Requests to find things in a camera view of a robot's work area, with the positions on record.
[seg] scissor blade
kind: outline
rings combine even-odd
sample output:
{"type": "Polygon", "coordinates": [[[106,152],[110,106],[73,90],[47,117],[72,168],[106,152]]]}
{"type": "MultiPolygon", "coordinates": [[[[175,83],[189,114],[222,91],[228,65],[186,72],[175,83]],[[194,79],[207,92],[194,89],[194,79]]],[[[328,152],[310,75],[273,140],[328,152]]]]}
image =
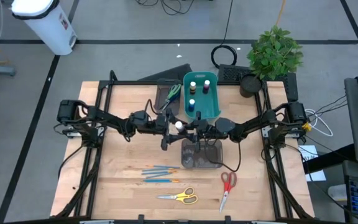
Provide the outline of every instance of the scissor blade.
{"type": "Polygon", "coordinates": [[[157,196],[157,198],[160,198],[160,199],[173,199],[175,200],[177,198],[176,195],[159,195],[157,196]]]}
{"type": "Polygon", "coordinates": [[[222,212],[224,204],[226,203],[227,200],[227,196],[229,195],[229,192],[225,191],[223,194],[223,198],[222,198],[222,202],[221,202],[221,207],[219,208],[219,213],[222,212]]]}

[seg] scissors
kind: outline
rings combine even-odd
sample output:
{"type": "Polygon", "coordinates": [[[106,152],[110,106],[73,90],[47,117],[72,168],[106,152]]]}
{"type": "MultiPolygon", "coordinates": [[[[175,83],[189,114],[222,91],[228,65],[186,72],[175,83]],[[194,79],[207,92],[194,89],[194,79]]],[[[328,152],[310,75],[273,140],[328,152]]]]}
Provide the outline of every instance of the scissors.
{"type": "Polygon", "coordinates": [[[183,193],[177,195],[159,195],[157,198],[160,199],[172,199],[183,202],[185,205],[191,205],[196,203],[198,200],[197,195],[194,194],[194,188],[188,187],[183,193]]]}
{"type": "Polygon", "coordinates": [[[167,99],[165,100],[165,103],[160,107],[161,111],[165,110],[173,100],[178,98],[180,94],[180,88],[181,88],[181,84],[176,84],[171,86],[171,88],[168,91],[168,96],[167,99]]]}
{"type": "Polygon", "coordinates": [[[222,198],[221,207],[219,208],[219,213],[222,212],[224,204],[226,203],[227,196],[229,195],[230,190],[236,186],[237,183],[237,175],[235,172],[223,172],[221,175],[223,184],[224,184],[224,193],[222,198]]]}

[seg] wooden table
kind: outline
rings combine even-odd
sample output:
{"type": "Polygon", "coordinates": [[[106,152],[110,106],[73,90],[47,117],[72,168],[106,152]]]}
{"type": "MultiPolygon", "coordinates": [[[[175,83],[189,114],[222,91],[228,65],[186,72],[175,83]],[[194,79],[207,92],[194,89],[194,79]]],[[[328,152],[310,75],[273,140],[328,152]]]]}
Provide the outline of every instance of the wooden table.
{"type": "MultiPolygon", "coordinates": [[[[114,85],[109,112],[126,118],[131,112],[144,109],[149,98],[154,100],[156,89],[156,85],[114,85]]],[[[268,89],[273,108],[287,101],[282,82],[269,82],[268,89]]],[[[97,91],[98,82],[83,82],[79,99],[94,105],[97,91]]],[[[221,117],[243,123],[257,116],[255,99],[243,98],[239,94],[238,86],[218,86],[218,98],[221,117]]],[[[186,119],[183,114],[178,117],[186,119]]],[[[171,129],[171,132],[175,133],[174,125],[171,125],[171,129]]],[[[248,135],[241,142],[242,162],[237,172],[237,185],[231,190],[222,213],[218,210],[223,196],[221,173],[227,171],[224,167],[216,170],[180,170],[170,176],[180,179],[180,183],[156,184],[142,181],[144,176],[141,175],[141,170],[145,169],[146,165],[181,166],[181,142],[175,142],[168,146],[168,151],[162,151],[161,138],[137,133],[128,143],[116,130],[107,129],[92,219],[135,220],[139,214],[144,214],[147,220],[223,220],[225,215],[230,215],[232,220],[275,219],[266,165],[260,158],[263,148],[260,131],[248,135]],[[155,197],[161,194],[177,194],[189,186],[195,188],[199,198],[193,205],[155,197]]],[[[68,140],[65,156],[70,155],[80,144],[80,138],[68,140]]],[[[238,145],[228,139],[222,141],[222,144],[224,162],[235,168],[239,160],[238,145]]],[[[293,139],[287,140],[287,144],[298,146],[293,139]]],[[[290,147],[282,149],[281,152],[288,189],[305,211],[313,216],[299,152],[290,147]]],[[[60,212],[76,192],[84,157],[85,150],[82,150],[62,169],[51,215],[60,212]]],[[[282,194],[279,188],[277,189],[281,214],[285,217],[282,194]]],[[[88,192],[84,195],[83,208],[87,200],[88,192]]]]}

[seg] trash bin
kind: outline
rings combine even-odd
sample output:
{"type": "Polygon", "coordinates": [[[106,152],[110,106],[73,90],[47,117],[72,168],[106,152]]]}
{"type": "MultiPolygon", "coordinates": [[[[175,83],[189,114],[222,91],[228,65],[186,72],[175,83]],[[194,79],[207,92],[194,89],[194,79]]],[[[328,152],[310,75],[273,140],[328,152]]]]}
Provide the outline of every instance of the trash bin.
{"type": "Polygon", "coordinates": [[[13,17],[23,20],[55,55],[72,51],[77,36],[59,0],[14,0],[13,17]]]}

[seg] gray floor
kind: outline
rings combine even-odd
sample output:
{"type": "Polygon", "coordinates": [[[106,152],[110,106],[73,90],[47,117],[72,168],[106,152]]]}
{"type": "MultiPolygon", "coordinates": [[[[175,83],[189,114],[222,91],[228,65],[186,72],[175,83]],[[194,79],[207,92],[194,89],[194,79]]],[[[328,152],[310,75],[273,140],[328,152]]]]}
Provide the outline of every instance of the gray floor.
{"type": "MultiPolygon", "coordinates": [[[[73,0],[62,0],[68,14],[73,0]]],[[[358,25],[358,0],[347,0],[358,25]]],[[[186,8],[189,1],[183,2],[186,8]]],[[[160,4],[142,7],[129,0],[80,0],[72,22],[79,39],[221,39],[230,1],[195,0],[188,14],[168,16],[160,4]]],[[[227,39],[256,39],[277,19],[280,1],[234,0],[227,39]]],[[[29,40],[38,37],[4,6],[3,39],[29,40]]],[[[339,0],[287,0],[280,26],[297,40],[357,40],[339,0]]],[[[49,216],[57,170],[67,139],[55,134],[52,126],[60,100],[78,97],[82,81],[108,78],[113,69],[120,80],[136,80],[184,63],[193,70],[217,73],[210,62],[216,44],[128,44],[77,45],[60,57],[42,110],[27,160],[14,193],[6,221],[49,216]]],[[[238,65],[248,65],[248,44],[231,44],[238,53],[238,65]]],[[[0,76],[0,206],[11,179],[40,97],[53,53],[41,44],[1,44],[1,50],[17,68],[15,77],[0,76]]],[[[304,66],[298,69],[300,101],[318,109],[344,95],[343,79],[358,76],[358,44],[304,45],[304,66]]],[[[216,60],[230,63],[231,54],[218,50],[216,60]]],[[[337,149],[352,142],[349,115],[340,109],[323,116],[334,136],[311,132],[310,136],[337,149]]],[[[318,151],[327,152],[317,146],[318,151]]],[[[342,170],[326,170],[323,188],[343,183],[342,170]]],[[[343,211],[310,185],[316,216],[343,221],[343,211]]]]}

